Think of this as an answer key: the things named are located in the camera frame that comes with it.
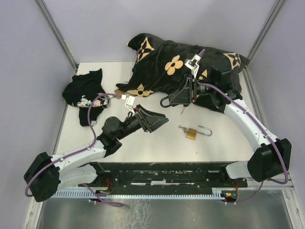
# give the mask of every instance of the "metal sheet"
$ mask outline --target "metal sheet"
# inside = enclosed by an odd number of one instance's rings
[[[133,61],[125,43],[140,32],[247,55],[274,2],[45,0],[77,63]]]
[[[303,210],[305,26],[299,23],[305,20],[304,9],[303,0],[286,1],[249,66],[267,127],[292,143],[289,172]]]
[[[36,4],[37,4],[37,7],[38,9],[40,9],[41,11],[41,14],[43,15],[43,17],[45,18],[49,28],[51,29],[51,31],[53,32],[53,35],[54,37],[56,38],[59,46],[62,48],[63,52],[65,53],[67,59],[69,60],[71,66],[76,70],[77,67],[77,63],[75,62],[72,54],[71,54],[71,51],[69,50],[66,42],[65,42],[65,39],[63,38],[60,30],[57,28],[46,4],[44,3],[44,0],[35,0]]]
[[[252,195],[240,191],[240,199]],[[116,199],[123,208],[86,199],[51,198],[37,229],[292,229],[282,191],[262,191],[255,199],[225,206],[219,200]]]

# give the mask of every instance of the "key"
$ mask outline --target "key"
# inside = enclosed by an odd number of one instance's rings
[[[178,127],[181,128],[185,134],[187,134],[187,132],[189,130],[188,128],[180,126],[180,125]]]

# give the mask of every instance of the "tan flower pattern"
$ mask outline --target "tan flower pattern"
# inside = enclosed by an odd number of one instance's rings
[[[203,71],[203,73],[201,73],[201,75],[199,76],[199,80],[202,80],[203,78],[207,78],[208,77],[208,70],[207,69],[205,69],[204,71]]]
[[[154,51],[154,48],[149,44],[148,38],[146,37],[144,41],[141,44],[140,49],[137,52],[137,62],[142,60],[145,56],[151,53],[151,51]]]
[[[183,66],[183,61],[179,61],[180,55],[174,56],[172,61],[168,62],[165,65],[165,70],[168,75],[173,75],[176,69],[179,69]]]
[[[140,84],[140,86],[138,86],[138,88],[136,90],[129,90],[129,91],[127,91],[127,93],[138,96],[138,97],[147,97],[151,93],[153,93],[153,91],[152,90],[145,91],[143,84]]]
[[[226,57],[228,57],[228,59],[231,62],[231,69],[235,68],[236,66],[240,66],[240,57],[238,53],[232,52],[232,53],[224,53],[224,55]]]

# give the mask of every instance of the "floral print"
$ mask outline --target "floral print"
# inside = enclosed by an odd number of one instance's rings
[[[89,107],[91,105],[91,100],[88,100],[85,95],[81,97],[81,101],[77,103],[78,107]],[[102,98],[102,100],[95,100],[92,107],[107,107],[109,103],[109,98]]]
[[[168,62],[165,65],[165,70],[168,75],[173,75],[176,69],[179,69],[183,66],[183,61],[179,61],[180,55],[174,56],[172,61]]]
[[[231,62],[231,68],[232,69],[235,68],[236,66],[238,66],[238,68],[239,68],[241,61],[240,61],[240,57],[239,57],[238,53],[235,53],[235,52],[224,53],[224,55],[229,58],[229,60]]]
[[[146,37],[141,44],[140,49],[137,52],[137,62],[142,60],[145,56],[147,56],[151,51],[154,51],[154,48],[149,44],[148,38]]]
[[[143,84],[140,84],[140,86],[138,86],[138,88],[136,90],[129,90],[129,91],[127,91],[127,93],[138,96],[138,97],[147,97],[151,93],[153,93],[153,91],[152,90],[145,91]]]

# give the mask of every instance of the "black garment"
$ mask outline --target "black garment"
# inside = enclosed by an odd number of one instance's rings
[[[105,93],[101,82],[102,69],[90,71],[85,75],[75,75],[72,77],[72,82],[67,85],[62,93],[67,104],[80,108],[79,119],[81,126],[89,125],[87,120],[88,108],[98,94]],[[94,103],[90,112],[92,125],[95,125],[97,117],[108,106],[109,102],[109,97],[103,96]]]

